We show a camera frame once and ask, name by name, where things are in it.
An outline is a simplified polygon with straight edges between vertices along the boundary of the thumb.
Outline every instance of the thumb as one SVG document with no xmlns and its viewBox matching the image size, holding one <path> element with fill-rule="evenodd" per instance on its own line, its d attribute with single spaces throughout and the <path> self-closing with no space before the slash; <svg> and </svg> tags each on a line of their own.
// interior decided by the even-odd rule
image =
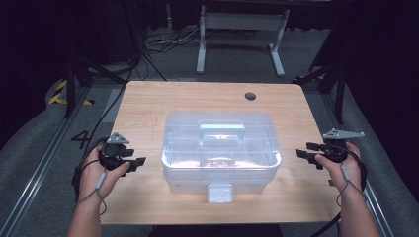
<svg viewBox="0 0 419 237">
<path fill-rule="evenodd" d="M 320 154 L 315 155 L 314 159 L 328 171 L 336 164 Z"/>
<path fill-rule="evenodd" d="M 129 169 L 130 163 L 129 162 L 125 162 L 122 165 L 120 165 L 118 168 L 116 168 L 115 170 L 109 172 L 110 176 L 113 178 L 113 180 L 115 180 L 115 182 L 117 181 L 117 179 L 122 176 L 123 174 L 126 173 L 126 171 Z"/>
</svg>

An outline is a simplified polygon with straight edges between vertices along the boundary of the metal frame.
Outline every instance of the metal frame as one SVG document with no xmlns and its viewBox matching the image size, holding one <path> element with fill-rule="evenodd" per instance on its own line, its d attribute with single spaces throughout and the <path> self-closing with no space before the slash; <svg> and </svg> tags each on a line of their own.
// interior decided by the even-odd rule
<svg viewBox="0 0 419 237">
<path fill-rule="evenodd" d="M 28 180 L 24 188 L 24 191 L 22 192 L 21 196 L 15 204 L 15 207 L 9 214 L 9 217 L 7 218 L 6 222 L 3 224 L 0 230 L 1 237 L 13 236 L 15 231 L 18 229 L 32 201 L 34 200 L 35 195 L 40 189 L 41 184 L 44 178 L 46 177 L 46 174 L 50 166 L 56 158 L 58 148 L 61 145 L 61 142 L 65 134 L 67 133 L 71 125 L 71 122 L 74 120 L 78 110 L 83 106 L 83 103 L 86 100 L 89 92 L 89 87 L 80 88 L 79 96 L 77 97 L 77 100 L 75 102 L 74 110 L 72 110 L 72 113 L 69 115 L 69 117 L 65 118 L 59 126 L 54 138 L 52 139 L 52 143 L 49 145 L 40 163 L 38 164 L 34 173 Z"/>
<path fill-rule="evenodd" d="M 203 74 L 206 62 L 206 29 L 236 29 L 256 31 L 276 31 L 274 43 L 269 44 L 275 70 L 279 77 L 284 77 L 285 72 L 278 55 L 281 38 L 287 24 L 290 10 L 285 10 L 283 15 L 258 15 L 258 14 L 229 14 L 209 13 L 206 6 L 201 7 L 200 20 L 200 49 L 198 51 L 197 73 Z"/>
</svg>

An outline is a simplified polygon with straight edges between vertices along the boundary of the black curtain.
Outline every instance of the black curtain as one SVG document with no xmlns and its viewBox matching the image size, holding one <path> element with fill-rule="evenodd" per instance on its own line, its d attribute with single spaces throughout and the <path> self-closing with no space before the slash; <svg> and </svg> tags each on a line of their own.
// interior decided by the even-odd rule
<svg viewBox="0 0 419 237">
<path fill-rule="evenodd" d="M 405 1 L 357 4 L 359 11 L 340 17 L 315 64 L 333 63 L 337 52 L 346 55 L 346 80 L 359 108 L 399 176 L 419 200 L 419 15 Z"/>
<path fill-rule="evenodd" d="M 150 27 L 151 30 L 157 30 L 168 27 L 166 3 L 142 3 L 139 8 L 144 28 Z M 182 30 L 199 23 L 201 6 L 184 3 L 171 4 L 170 13 L 173 30 Z"/>
<path fill-rule="evenodd" d="M 40 2 L 0 3 L 0 148 L 46 108 L 44 96 L 64 69 L 62 37 Z"/>
</svg>

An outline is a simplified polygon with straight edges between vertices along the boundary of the transparent plastic container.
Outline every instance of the transparent plastic container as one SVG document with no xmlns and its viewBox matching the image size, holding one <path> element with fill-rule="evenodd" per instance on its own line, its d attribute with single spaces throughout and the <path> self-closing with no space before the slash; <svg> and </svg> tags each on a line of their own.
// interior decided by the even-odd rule
<svg viewBox="0 0 419 237">
<path fill-rule="evenodd" d="M 166 119 L 161 161 L 172 192 L 232 202 L 234 193 L 262 192 L 281 154 L 268 115 L 174 113 Z"/>
</svg>

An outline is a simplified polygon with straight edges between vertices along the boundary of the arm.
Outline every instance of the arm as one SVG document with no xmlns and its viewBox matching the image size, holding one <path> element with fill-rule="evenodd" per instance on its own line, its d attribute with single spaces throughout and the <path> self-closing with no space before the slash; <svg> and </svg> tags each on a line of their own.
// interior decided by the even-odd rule
<svg viewBox="0 0 419 237">
<path fill-rule="evenodd" d="M 85 164 L 99 160 L 100 147 L 96 147 L 89 154 Z M 113 171 L 105 170 L 99 162 L 94 162 L 84 169 L 80 179 L 80 195 L 73 218 L 67 233 L 71 236 L 101 236 L 100 206 L 101 198 L 105 198 L 114 188 L 118 178 L 129 168 L 129 162 L 124 163 Z M 105 179 L 95 192 L 96 185 L 102 173 Z"/>
<path fill-rule="evenodd" d="M 355 145 L 351 143 L 347 145 L 350 151 L 361 157 Z M 316 155 L 315 159 L 327 169 L 333 184 L 341 193 L 342 235 L 345 237 L 380 236 L 364 195 L 360 192 L 361 172 L 355 159 L 348 155 L 348 158 L 342 162 L 351 176 L 351 183 L 345 179 L 341 163 L 334 163 L 321 155 Z"/>
</svg>

